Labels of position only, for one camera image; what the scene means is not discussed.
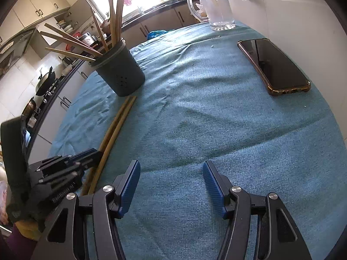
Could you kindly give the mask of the blue plastic bag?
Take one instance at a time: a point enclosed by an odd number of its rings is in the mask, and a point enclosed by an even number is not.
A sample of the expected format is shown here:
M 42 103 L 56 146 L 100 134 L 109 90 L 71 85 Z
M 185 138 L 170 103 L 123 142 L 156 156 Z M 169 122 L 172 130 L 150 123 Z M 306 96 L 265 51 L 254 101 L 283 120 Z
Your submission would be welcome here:
M 156 37 L 159 37 L 163 34 L 166 34 L 168 31 L 166 30 L 157 30 L 157 31 L 150 31 L 150 33 L 147 35 L 147 40 L 154 39 Z

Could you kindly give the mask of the upper white cabinets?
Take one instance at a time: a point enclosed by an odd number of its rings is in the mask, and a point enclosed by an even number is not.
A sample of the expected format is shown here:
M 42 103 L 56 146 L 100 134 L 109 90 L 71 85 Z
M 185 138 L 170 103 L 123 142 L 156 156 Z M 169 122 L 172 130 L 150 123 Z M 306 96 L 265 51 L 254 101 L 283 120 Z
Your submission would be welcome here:
M 57 40 L 40 35 L 42 31 L 54 33 L 45 24 L 72 35 L 80 31 L 90 17 L 87 0 L 17 0 L 1 24 L 1 48 L 13 44 L 11 39 L 20 32 L 33 28 L 31 46 L 42 58 L 48 53 L 46 46 L 58 45 Z

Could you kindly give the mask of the lone wooden chopstick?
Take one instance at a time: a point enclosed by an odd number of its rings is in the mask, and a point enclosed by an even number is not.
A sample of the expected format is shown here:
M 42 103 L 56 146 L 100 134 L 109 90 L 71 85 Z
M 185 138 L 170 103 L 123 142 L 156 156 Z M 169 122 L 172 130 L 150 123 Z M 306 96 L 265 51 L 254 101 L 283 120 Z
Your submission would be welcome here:
M 77 41 L 73 41 L 71 39 L 68 39 L 68 38 L 64 38 L 64 37 L 61 37 L 61 36 L 57 36 L 57 35 L 54 35 L 54 34 L 50 34 L 48 32 L 44 32 L 44 31 L 41 31 L 40 34 L 42 36 L 46 36 L 46 37 L 49 37 L 49 38 L 52 38 L 52 39 L 55 39 L 55 40 L 58 40 L 58 41 L 61 41 L 65 44 L 68 44 L 68 45 L 71 45 L 71 46 L 74 46 L 74 47 L 79 47 L 81 48 L 82 50 L 84 50 L 85 52 L 88 52 L 96 57 L 101 57 L 102 54 L 98 51 L 96 51 L 95 49 L 83 44 L 83 43 L 79 43 Z

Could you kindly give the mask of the black wok with lid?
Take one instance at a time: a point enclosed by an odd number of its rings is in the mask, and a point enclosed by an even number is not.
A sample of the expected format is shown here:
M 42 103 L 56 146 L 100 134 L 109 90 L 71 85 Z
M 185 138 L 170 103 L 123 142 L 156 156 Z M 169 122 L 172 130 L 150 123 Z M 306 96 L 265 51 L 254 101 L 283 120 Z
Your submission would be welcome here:
M 54 81 L 56 79 L 55 72 L 53 71 L 53 67 L 51 66 L 49 68 L 49 72 L 40 75 L 38 78 L 39 82 L 36 85 L 35 91 L 36 91 L 36 96 L 44 96 L 46 92 L 49 90 L 49 88 L 53 85 Z

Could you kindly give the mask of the silver rice cooker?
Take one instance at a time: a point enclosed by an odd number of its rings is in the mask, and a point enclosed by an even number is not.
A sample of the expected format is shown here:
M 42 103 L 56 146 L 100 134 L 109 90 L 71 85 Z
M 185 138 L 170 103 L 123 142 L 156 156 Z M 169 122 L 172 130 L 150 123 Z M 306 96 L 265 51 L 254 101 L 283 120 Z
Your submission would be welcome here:
M 90 34 L 89 32 L 86 32 L 81 37 L 79 37 L 79 40 L 90 47 L 98 43 L 97 37 L 95 35 Z

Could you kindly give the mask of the clear glass pitcher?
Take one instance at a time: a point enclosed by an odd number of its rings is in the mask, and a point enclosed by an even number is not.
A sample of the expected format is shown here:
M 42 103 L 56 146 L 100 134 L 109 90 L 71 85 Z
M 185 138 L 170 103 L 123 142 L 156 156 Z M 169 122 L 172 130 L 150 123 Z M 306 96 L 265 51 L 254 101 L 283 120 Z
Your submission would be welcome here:
M 193 5 L 193 0 L 187 0 L 188 9 L 199 22 L 209 22 L 214 31 L 225 31 L 234 29 L 235 19 L 232 13 L 229 0 L 199 0 L 199 5 L 206 13 L 202 16 Z

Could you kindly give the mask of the blue table cloth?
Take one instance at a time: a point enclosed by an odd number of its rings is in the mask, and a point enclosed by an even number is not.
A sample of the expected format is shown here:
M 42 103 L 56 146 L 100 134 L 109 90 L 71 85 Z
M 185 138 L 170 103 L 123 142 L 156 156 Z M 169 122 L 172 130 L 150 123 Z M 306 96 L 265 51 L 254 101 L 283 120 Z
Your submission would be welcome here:
M 117 222 L 127 259 L 216 259 L 227 221 L 214 209 L 206 160 L 248 193 L 279 195 L 313 259 L 346 226 L 346 147 L 316 87 L 273 97 L 238 41 L 259 38 L 237 23 L 197 24 L 132 48 L 145 74 L 103 168 L 113 182 L 134 159 L 141 176 Z

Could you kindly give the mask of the black smartphone orange case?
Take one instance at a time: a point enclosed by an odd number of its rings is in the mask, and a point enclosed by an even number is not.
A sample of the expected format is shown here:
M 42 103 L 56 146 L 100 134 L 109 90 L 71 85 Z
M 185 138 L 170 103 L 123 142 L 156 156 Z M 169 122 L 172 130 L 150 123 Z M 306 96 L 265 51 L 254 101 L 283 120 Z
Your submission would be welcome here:
M 311 82 L 300 68 L 268 38 L 238 42 L 271 96 L 308 92 Z

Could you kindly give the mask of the dark utensil holder cup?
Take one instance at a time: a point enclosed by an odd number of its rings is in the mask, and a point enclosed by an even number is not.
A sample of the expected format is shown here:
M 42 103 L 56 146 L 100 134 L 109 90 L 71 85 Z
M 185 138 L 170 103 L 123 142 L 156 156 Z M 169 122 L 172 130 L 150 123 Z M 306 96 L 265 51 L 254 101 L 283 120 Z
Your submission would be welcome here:
M 120 97 L 129 96 L 145 82 L 145 74 L 123 38 L 90 65 Z

